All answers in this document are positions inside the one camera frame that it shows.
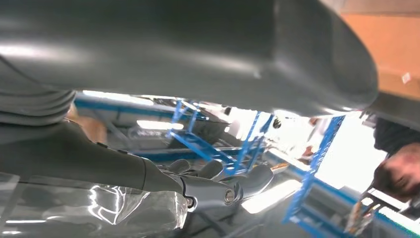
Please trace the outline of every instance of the chrome bolt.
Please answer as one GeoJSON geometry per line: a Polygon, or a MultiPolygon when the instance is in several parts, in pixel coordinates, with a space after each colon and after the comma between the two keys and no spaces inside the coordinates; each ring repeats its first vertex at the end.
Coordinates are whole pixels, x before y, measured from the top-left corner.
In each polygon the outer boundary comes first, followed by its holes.
{"type": "Polygon", "coordinates": [[[192,198],[185,198],[187,200],[187,206],[188,208],[192,208],[194,206],[194,200],[192,198]]]}
{"type": "Polygon", "coordinates": [[[235,192],[228,188],[225,193],[224,203],[230,205],[235,200],[235,192]]]}

